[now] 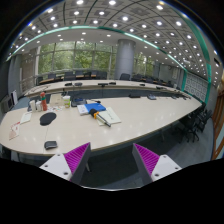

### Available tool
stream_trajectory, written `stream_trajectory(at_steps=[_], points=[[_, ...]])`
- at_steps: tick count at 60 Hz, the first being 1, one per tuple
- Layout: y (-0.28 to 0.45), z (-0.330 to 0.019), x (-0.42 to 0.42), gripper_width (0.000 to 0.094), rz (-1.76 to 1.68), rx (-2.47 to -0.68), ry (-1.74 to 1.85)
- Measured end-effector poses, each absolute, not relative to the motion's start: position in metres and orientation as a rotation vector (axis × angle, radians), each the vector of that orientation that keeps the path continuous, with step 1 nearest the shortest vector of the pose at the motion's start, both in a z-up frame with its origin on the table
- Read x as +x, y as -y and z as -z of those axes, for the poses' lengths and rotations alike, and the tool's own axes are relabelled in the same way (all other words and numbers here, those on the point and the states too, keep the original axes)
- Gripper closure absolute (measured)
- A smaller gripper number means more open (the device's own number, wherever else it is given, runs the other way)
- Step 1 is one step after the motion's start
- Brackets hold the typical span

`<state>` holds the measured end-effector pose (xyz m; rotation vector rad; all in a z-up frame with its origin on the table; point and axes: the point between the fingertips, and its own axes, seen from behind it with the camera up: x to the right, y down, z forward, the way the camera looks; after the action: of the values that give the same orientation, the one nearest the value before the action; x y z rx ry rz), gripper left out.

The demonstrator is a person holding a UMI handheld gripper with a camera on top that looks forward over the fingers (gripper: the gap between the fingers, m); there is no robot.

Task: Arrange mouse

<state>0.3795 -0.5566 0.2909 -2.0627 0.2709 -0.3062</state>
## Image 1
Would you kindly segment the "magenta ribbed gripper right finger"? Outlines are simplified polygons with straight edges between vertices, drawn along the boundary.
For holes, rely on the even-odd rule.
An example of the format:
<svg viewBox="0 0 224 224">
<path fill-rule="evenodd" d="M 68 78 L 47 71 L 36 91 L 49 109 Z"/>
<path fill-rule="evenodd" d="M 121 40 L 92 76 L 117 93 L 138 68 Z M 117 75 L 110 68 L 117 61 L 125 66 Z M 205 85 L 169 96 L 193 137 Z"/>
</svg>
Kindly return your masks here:
<svg viewBox="0 0 224 224">
<path fill-rule="evenodd" d="M 158 155 L 136 143 L 133 144 L 132 154 L 144 185 L 181 170 L 168 155 Z"/>
</svg>

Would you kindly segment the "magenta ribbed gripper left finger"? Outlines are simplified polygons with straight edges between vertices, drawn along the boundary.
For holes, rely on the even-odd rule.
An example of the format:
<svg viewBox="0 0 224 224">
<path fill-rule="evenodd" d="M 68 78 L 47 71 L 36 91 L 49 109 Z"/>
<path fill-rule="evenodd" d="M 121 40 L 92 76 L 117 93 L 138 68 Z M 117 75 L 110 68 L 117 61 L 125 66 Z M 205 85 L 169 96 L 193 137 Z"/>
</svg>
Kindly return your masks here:
<svg viewBox="0 0 224 224">
<path fill-rule="evenodd" d="M 79 185 L 90 154 L 91 145 L 86 143 L 65 154 L 55 154 L 41 169 Z"/>
</svg>

